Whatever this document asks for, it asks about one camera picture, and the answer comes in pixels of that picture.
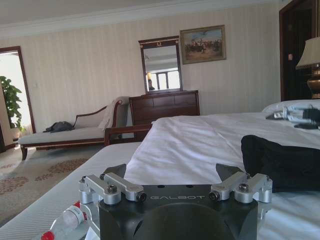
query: gold picture frame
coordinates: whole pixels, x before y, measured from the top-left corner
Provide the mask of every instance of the gold picture frame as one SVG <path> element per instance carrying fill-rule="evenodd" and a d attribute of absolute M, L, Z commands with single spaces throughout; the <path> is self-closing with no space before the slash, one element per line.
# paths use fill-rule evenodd
<path fill-rule="evenodd" d="M 182 64 L 227 59 L 225 25 L 180 30 Z"/>

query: brass lamp base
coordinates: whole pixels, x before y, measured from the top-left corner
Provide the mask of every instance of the brass lamp base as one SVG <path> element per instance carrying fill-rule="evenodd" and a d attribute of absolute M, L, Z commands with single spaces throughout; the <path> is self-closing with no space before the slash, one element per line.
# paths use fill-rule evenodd
<path fill-rule="evenodd" d="M 312 69 L 312 78 L 307 81 L 312 99 L 320 99 L 320 67 Z"/>

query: black bag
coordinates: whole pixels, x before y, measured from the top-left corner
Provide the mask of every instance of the black bag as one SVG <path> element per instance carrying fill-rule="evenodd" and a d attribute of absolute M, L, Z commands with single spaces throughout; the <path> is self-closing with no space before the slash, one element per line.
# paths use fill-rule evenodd
<path fill-rule="evenodd" d="M 282 146 L 254 135 L 241 140 L 244 168 L 254 176 L 268 175 L 274 193 L 320 191 L 320 150 Z"/>
<path fill-rule="evenodd" d="M 44 133 L 50 132 L 57 133 L 57 132 L 63 132 L 63 131 L 71 131 L 75 129 L 69 122 L 67 121 L 58 121 L 55 122 L 51 127 L 48 127 L 43 131 Z"/>

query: striped wallpaper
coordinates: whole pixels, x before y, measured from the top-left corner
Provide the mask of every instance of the striped wallpaper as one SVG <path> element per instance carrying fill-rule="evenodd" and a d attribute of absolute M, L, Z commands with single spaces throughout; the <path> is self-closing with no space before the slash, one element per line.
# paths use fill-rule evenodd
<path fill-rule="evenodd" d="M 227 60 L 182 65 L 185 90 L 199 90 L 202 115 L 257 112 L 280 100 L 279 4 L 66 30 L 0 40 L 21 46 L 37 132 L 75 120 L 117 96 L 145 93 L 138 40 L 225 25 Z"/>

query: green leaves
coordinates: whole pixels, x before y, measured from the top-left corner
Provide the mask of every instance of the green leaves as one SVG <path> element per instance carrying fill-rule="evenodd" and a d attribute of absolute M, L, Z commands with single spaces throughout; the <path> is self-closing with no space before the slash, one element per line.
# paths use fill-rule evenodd
<path fill-rule="evenodd" d="M 11 128 L 23 129 L 21 126 L 21 113 L 18 111 L 20 108 L 17 102 L 21 102 L 20 98 L 17 96 L 17 93 L 21 91 L 15 86 L 11 85 L 11 80 L 5 76 L 0 76 L 1 87 L 4 95 L 4 101 L 6 106 L 6 112 L 8 113 L 9 123 Z M 12 123 L 11 118 L 16 116 L 16 123 Z"/>

